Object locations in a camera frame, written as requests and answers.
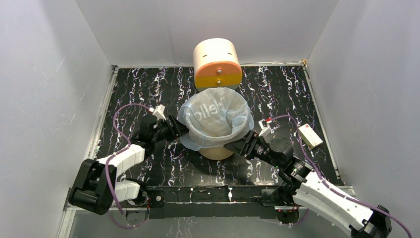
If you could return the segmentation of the beige round trash bin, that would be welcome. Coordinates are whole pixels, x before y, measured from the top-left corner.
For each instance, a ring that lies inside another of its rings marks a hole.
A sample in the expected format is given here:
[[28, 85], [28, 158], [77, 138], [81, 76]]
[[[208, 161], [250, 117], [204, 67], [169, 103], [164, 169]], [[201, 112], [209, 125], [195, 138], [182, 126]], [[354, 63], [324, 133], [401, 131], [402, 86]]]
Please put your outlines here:
[[227, 159], [234, 154], [233, 152], [222, 147], [202, 148], [199, 150], [199, 153], [207, 159], [215, 161]]

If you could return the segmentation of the light blue plastic bag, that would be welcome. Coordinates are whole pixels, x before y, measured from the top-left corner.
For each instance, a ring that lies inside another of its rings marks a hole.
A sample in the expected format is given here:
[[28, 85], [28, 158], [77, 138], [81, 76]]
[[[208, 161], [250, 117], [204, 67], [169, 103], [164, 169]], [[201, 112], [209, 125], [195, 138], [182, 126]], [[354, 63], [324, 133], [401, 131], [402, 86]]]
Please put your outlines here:
[[209, 88], [190, 97], [180, 107], [178, 121], [189, 130], [180, 142], [194, 151], [222, 147], [254, 129], [245, 98], [225, 87]]

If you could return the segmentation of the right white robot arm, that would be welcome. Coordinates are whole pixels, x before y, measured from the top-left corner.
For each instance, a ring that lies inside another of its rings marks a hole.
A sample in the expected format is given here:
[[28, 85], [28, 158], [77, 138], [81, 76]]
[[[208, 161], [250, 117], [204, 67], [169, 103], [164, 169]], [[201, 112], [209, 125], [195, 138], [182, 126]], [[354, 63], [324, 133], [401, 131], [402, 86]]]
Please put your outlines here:
[[379, 205], [369, 208], [318, 177], [315, 169], [294, 155], [285, 138], [266, 142], [250, 131], [224, 148], [248, 160], [258, 158], [278, 168], [282, 184], [263, 191], [252, 201], [265, 206], [301, 205], [330, 221], [351, 238], [386, 238], [392, 230], [388, 210]]

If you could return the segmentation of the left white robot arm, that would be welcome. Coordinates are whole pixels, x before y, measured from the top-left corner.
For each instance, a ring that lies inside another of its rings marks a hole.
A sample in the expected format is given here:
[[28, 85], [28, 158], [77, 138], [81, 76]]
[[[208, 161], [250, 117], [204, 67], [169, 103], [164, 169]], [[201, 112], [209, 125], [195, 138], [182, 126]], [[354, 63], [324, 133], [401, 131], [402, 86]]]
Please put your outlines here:
[[156, 144], [174, 141], [189, 132], [187, 126], [173, 115], [153, 123], [144, 123], [122, 150], [105, 158], [82, 162], [68, 195], [68, 203], [97, 215], [104, 215], [112, 205], [130, 200], [135, 206], [143, 206], [148, 193], [141, 182], [117, 178], [151, 156]]

